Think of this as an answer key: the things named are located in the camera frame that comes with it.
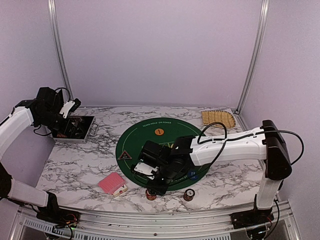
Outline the blue small blind button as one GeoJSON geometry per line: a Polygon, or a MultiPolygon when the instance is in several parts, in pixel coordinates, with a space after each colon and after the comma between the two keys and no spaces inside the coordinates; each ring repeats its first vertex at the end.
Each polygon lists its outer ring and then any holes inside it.
{"type": "Polygon", "coordinates": [[[198,180],[198,173],[196,170],[190,170],[188,173],[187,173],[187,177],[189,180],[192,180],[192,181],[196,181],[198,180]]]}

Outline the orange big blind button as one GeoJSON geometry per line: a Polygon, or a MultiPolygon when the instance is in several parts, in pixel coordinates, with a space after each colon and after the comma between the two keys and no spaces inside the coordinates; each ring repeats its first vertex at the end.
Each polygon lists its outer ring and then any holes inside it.
{"type": "Polygon", "coordinates": [[[165,133],[162,128],[157,128],[154,132],[157,136],[162,136],[165,133]]]}

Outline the black triangular all-in button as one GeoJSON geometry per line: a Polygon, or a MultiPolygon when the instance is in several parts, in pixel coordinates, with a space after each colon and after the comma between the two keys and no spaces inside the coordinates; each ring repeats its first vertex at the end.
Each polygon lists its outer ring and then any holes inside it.
{"type": "Polygon", "coordinates": [[[126,150],[124,150],[120,154],[120,156],[117,158],[118,161],[121,161],[121,160],[125,161],[125,160],[131,160],[131,159],[132,157],[129,155],[129,153],[126,150]]]}

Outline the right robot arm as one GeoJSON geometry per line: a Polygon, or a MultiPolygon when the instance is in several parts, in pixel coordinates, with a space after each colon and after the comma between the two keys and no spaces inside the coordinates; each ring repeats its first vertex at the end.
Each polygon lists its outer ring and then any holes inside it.
{"type": "Polygon", "coordinates": [[[258,224],[267,216],[281,182],[292,173],[287,144],[273,121],[264,120],[261,127],[228,136],[181,136],[171,147],[146,141],[133,167],[135,174],[147,177],[147,189],[156,195],[164,195],[175,178],[184,182],[187,172],[199,167],[207,171],[215,162],[257,160],[263,161],[264,174],[255,207],[247,219],[258,224]]]}

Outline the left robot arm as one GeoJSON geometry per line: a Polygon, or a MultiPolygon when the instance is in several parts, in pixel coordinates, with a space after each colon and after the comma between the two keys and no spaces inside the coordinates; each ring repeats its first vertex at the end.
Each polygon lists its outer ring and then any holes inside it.
{"type": "MultiPolygon", "coordinates": [[[[70,93],[68,101],[64,102],[61,91],[41,87],[36,98],[19,102],[0,123],[0,155],[3,156],[14,140],[30,126],[46,126],[55,131],[63,129],[67,126],[68,114],[76,105],[70,93]]],[[[64,216],[55,194],[15,180],[3,165],[0,166],[0,197],[37,206],[53,223],[60,222],[64,216]]]]}

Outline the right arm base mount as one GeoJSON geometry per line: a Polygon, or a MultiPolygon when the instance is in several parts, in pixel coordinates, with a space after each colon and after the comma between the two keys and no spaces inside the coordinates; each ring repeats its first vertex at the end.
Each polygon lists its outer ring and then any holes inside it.
{"type": "Polygon", "coordinates": [[[262,210],[248,210],[232,213],[230,215],[231,223],[234,229],[247,228],[273,221],[274,215],[271,212],[262,210]]]}

